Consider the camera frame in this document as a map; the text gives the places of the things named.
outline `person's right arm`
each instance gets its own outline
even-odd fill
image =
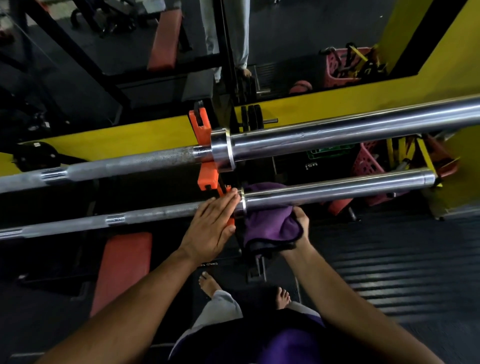
[[[308,217],[294,207],[305,234],[293,250],[282,251],[320,315],[393,363],[443,363],[400,325],[356,294],[308,240]]]

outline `ribbed rubber mat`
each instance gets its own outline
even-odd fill
[[[405,196],[365,209],[361,222],[313,223],[311,240],[354,290],[399,322],[477,318],[478,219],[440,222],[415,205],[415,195]]]

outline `bare foot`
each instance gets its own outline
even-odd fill
[[[290,294],[286,290],[278,287],[278,293],[276,294],[276,309],[283,310],[290,302],[292,302]]]
[[[212,298],[213,294],[217,290],[221,290],[222,288],[216,282],[216,280],[207,272],[202,272],[202,275],[198,278],[198,283],[200,284],[200,288],[207,294],[208,297]]]
[[[245,77],[245,78],[249,78],[249,77],[252,76],[252,73],[250,72],[249,69],[245,68],[244,70],[242,70],[242,75],[243,75],[243,77]]]

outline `silver metal bar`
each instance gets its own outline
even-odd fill
[[[0,177],[0,194],[212,161],[209,146],[186,146]]]
[[[234,134],[231,142],[238,162],[479,123],[475,96]]]
[[[350,177],[335,181],[301,184],[285,188],[242,194],[236,213],[268,209],[285,205],[301,205],[312,202],[370,196],[388,192],[402,192],[430,187],[435,182],[434,173],[428,168],[371,176]],[[108,228],[124,224],[165,220],[193,216],[202,202],[148,208],[119,214],[92,216],[73,220],[48,222],[24,227],[0,230],[0,240],[34,238]]]

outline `floor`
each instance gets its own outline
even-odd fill
[[[249,63],[266,65],[264,74],[270,77],[268,82],[278,84],[278,88],[287,87],[290,80],[304,79],[302,65],[315,64],[319,49],[341,47],[348,41],[354,41],[359,46],[377,42],[393,4],[393,0],[368,0],[362,3],[347,0],[282,0],[277,5],[270,0],[252,1]],[[184,1],[183,10],[194,52],[203,54],[204,34],[198,3]],[[81,31],[73,31],[67,19],[62,19],[60,15],[58,19],[59,24],[105,72],[117,73],[145,65],[154,28],[137,29],[132,34],[100,39],[86,27],[82,27]],[[116,111],[116,103],[35,25],[30,27],[30,36],[41,47],[36,50],[37,67],[72,122],[109,125]],[[17,46],[14,44],[5,49],[20,57]],[[296,61],[289,63],[288,60],[293,58]],[[6,72],[4,66],[0,66],[0,73],[3,86],[29,95],[30,89],[19,74],[11,70]],[[312,77],[314,84],[321,83],[320,76],[309,74],[309,77]],[[141,191],[174,191],[179,189],[174,181],[194,181],[192,176],[196,173],[198,171],[192,172],[192,175],[185,174],[183,170],[172,171],[169,182],[163,184],[149,176],[137,194],[128,195],[121,194],[121,191],[131,190],[136,182],[130,178],[119,179],[115,181],[115,189],[106,197],[104,206],[99,209],[125,211],[151,207],[148,205],[160,198],[165,204],[178,203],[173,201],[175,196],[158,194],[146,197]],[[180,189],[194,190],[191,186],[184,188],[183,185]],[[30,208],[16,204],[15,210],[0,211],[0,225],[7,227],[26,221],[36,223],[46,219],[53,221],[76,217],[78,211],[88,204],[81,191],[82,188],[76,190],[76,187],[72,187],[66,190],[49,189],[41,197],[35,193],[26,194],[23,201]],[[66,211],[61,199],[65,193],[75,196],[69,205],[74,205],[75,208],[71,210],[76,212]],[[191,201],[198,195],[192,192],[182,197]],[[41,206],[45,206],[42,201],[51,202],[48,217],[38,212]],[[13,206],[14,201],[8,201],[3,196],[1,204]],[[316,248],[360,295],[400,322],[446,363],[479,362],[478,221],[436,221],[417,194],[409,194],[373,208],[366,208],[358,201],[354,207],[362,218],[361,222],[347,223],[343,218],[333,219],[318,205],[307,207],[312,218],[311,239]],[[155,258],[152,267],[160,264],[175,249],[187,226],[187,220],[176,220],[168,224],[141,227],[154,233]],[[165,229],[176,232],[170,245],[162,240]],[[69,235],[67,238],[69,244],[64,244],[65,237],[59,237],[58,241],[31,241],[18,247],[2,245],[0,327],[6,329],[0,333],[0,363],[14,353],[47,350],[88,318],[93,285],[87,287],[85,296],[76,297],[21,288],[15,284],[15,277],[28,272],[31,267],[40,267],[39,261],[52,262],[48,267],[50,272],[62,272],[62,266],[54,265],[57,257],[69,255],[75,259],[75,251],[68,249],[68,245],[75,245],[76,237]],[[22,249],[32,254],[24,255]],[[92,255],[97,257],[92,267],[97,268],[95,264],[99,262],[102,249],[101,246],[92,249],[95,251]],[[236,250],[235,242],[230,242],[225,254],[234,254]],[[213,274],[229,290],[241,291],[245,288],[244,273],[244,266],[213,270]],[[180,291],[154,343],[174,341],[200,312],[206,297],[198,288],[196,275]],[[301,287],[298,289],[293,275],[280,257],[268,261],[267,277],[272,284],[287,288],[293,297],[311,306],[305,292]],[[31,361],[31,357],[17,357],[8,363]]]

